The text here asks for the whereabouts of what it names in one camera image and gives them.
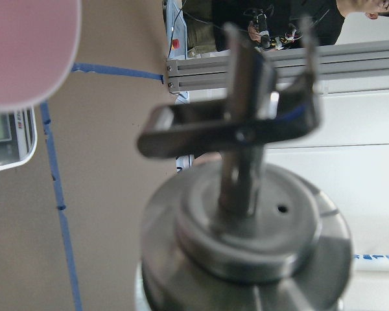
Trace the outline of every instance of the pink object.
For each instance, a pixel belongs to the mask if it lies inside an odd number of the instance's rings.
[[[39,104],[67,78],[80,0],[0,0],[0,111]]]

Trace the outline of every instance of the white device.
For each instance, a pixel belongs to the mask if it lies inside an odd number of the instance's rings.
[[[0,113],[0,170],[25,164],[37,145],[33,109]]]

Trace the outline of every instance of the blue painter's tape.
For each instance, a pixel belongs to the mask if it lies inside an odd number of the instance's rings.
[[[59,223],[60,230],[62,231],[62,238],[64,240],[67,269],[69,271],[69,279],[71,281],[71,290],[73,303],[75,304],[75,311],[82,311],[82,301],[80,299],[77,268],[75,267],[75,258],[73,256],[71,234],[69,232],[67,218],[63,211],[59,211]]]
[[[138,78],[160,80],[164,84],[163,75],[128,68],[97,65],[94,63],[74,63],[71,72],[74,73],[77,71],[83,73],[100,73],[103,75],[135,76]]]
[[[41,118],[43,122],[43,129],[46,135],[46,147],[49,157],[49,166],[51,167],[53,189],[56,197],[56,204],[59,213],[60,229],[62,231],[62,239],[64,241],[65,256],[67,262],[67,268],[69,272],[69,279],[71,281],[71,291],[73,302],[75,305],[75,311],[82,311],[82,302],[80,298],[77,269],[75,268],[75,258],[73,256],[73,248],[71,243],[71,235],[69,233],[69,226],[67,218],[64,215],[63,210],[66,209],[64,201],[64,193],[62,191],[62,182],[60,180],[58,160],[56,158],[56,149],[54,147],[53,134],[51,131],[51,115],[49,113],[49,107],[46,102],[40,105]]]
[[[353,256],[354,259],[365,259],[365,260],[383,260],[383,259],[388,259],[389,260],[389,255],[369,255],[369,254],[364,254],[364,255],[358,255],[355,254]]]

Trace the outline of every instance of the bolt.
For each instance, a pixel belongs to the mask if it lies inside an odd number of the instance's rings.
[[[255,140],[255,131],[251,128],[240,128],[235,137],[240,143],[251,143]]]

